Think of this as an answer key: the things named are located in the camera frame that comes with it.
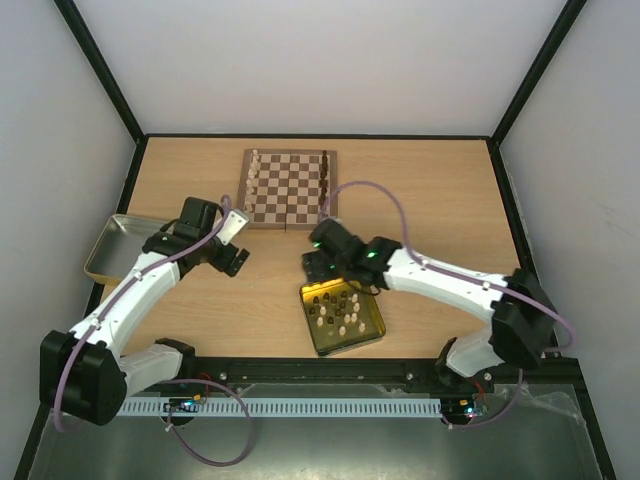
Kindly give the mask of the gold tin with pieces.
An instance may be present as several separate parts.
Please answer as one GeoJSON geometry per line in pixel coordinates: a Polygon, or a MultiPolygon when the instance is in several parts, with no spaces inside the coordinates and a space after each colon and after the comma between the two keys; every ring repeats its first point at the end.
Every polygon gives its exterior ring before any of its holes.
{"type": "Polygon", "coordinates": [[[316,354],[325,357],[381,340],[386,325],[373,293],[338,278],[303,285],[301,305],[316,354]]]}

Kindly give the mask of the wooden chess board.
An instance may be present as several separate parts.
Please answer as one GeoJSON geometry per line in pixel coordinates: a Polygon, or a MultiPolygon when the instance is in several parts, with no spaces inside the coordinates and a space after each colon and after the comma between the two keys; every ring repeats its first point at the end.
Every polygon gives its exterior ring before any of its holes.
{"type": "Polygon", "coordinates": [[[236,206],[252,228],[311,230],[338,186],[335,150],[247,149],[236,206]]]}

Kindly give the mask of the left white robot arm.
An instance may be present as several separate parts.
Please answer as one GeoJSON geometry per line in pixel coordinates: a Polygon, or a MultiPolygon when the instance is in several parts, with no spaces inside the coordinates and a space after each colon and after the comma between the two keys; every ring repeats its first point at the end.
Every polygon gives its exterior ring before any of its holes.
{"type": "Polygon", "coordinates": [[[148,237],[135,263],[107,298],[69,331],[50,331],[39,350],[39,398],[52,410],[55,428],[70,432],[65,415],[105,425],[124,400],[146,388],[187,375],[192,347],[161,339],[144,351],[123,348],[154,305],[189,272],[209,264],[235,276],[249,256],[233,239],[250,223],[231,206],[195,197],[178,218],[148,237]]]}

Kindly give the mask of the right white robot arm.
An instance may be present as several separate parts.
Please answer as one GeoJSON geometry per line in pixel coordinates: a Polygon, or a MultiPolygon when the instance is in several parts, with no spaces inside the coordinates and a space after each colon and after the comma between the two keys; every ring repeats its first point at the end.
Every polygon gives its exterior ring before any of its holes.
{"type": "Polygon", "coordinates": [[[321,270],[362,293],[417,294],[463,312],[484,324],[466,337],[450,339],[434,370],[438,384],[455,392],[493,367],[529,371],[554,351],[560,317],[537,278],[517,269],[501,276],[472,271],[415,253],[408,242],[385,237],[362,241],[335,218],[311,232],[312,257],[321,270]]]}

